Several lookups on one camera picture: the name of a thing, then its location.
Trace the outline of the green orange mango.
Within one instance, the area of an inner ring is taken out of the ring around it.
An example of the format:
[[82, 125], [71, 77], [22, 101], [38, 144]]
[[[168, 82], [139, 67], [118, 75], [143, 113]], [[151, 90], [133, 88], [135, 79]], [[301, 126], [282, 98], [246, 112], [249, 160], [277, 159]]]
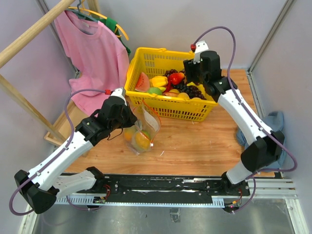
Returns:
[[135, 135], [135, 133], [137, 132], [136, 127], [130, 127], [130, 128], [126, 128], [124, 129], [124, 138], [127, 142], [131, 142], [133, 136]]

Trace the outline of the clear zip top bag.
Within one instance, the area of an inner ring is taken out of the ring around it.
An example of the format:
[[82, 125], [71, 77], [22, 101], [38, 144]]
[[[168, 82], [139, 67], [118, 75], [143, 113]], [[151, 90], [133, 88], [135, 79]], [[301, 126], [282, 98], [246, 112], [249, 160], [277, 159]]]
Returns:
[[134, 127], [136, 127], [137, 132], [146, 131], [150, 135], [150, 148], [147, 151], [137, 146], [137, 144], [135, 143], [135, 136], [133, 136], [131, 142], [127, 142], [124, 138], [127, 147], [134, 154], [139, 155], [141, 153], [152, 150], [154, 146], [154, 138], [156, 137], [161, 128], [161, 120], [157, 112], [153, 110], [144, 100], [142, 100], [139, 103], [139, 105], [133, 109], [133, 113], [137, 117], [137, 121], [134, 124]]

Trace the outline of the peach fruit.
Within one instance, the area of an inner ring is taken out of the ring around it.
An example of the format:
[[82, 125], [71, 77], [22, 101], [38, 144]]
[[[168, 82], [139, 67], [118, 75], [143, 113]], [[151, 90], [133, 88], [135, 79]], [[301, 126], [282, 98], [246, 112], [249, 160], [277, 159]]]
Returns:
[[180, 93], [177, 96], [178, 98], [182, 98], [182, 99], [189, 99], [189, 95], [187, 93]]

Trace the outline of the yellow lemon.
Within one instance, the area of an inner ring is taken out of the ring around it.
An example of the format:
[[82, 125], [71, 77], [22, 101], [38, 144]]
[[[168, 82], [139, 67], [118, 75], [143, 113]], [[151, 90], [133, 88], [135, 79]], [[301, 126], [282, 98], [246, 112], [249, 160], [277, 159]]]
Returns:
[[135, 143], [139, 148], [147, 151], [150, 148], [150, 135], [149, 135], [149, 133], [146, 131], [136, 132], [135, 133]]

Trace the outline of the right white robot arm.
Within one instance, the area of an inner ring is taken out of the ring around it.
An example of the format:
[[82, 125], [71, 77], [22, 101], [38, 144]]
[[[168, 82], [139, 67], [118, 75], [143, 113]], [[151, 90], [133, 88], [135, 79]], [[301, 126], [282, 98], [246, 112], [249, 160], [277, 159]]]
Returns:
[[193, 59], [184, 60], [183, 65], [187, 83], [203, 85], [205, 92], [229, 113], [248, 144], [240, 161], [221, 176], [222, 192], [232, 195], [242, 181], [279, 160], [284, 134], [273, 131], [257, 116], [244, 100], [230, 74], [221, 74], [217, 52], [203, 51]]

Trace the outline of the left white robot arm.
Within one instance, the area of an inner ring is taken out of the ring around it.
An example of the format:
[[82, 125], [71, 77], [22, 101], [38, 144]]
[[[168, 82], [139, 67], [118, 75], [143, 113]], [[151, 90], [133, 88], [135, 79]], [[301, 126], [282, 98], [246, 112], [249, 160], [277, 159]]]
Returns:
[[131, 127], [136, 121], [123, 89], [114, 90], [102, 107], [83, 119], [70, 137], [46, 160], [28, 172], [19, 170], [15, 174], [18, 188], [13, 194], [20, 193], [32, 211], [41, 214], [50, 209], [57, 199], [72, 193], [82, 190], [101, 192], [105, 176], [96, 167], [63, 178], [60, 175], [100, 141], [110, 139], [111, 132]]

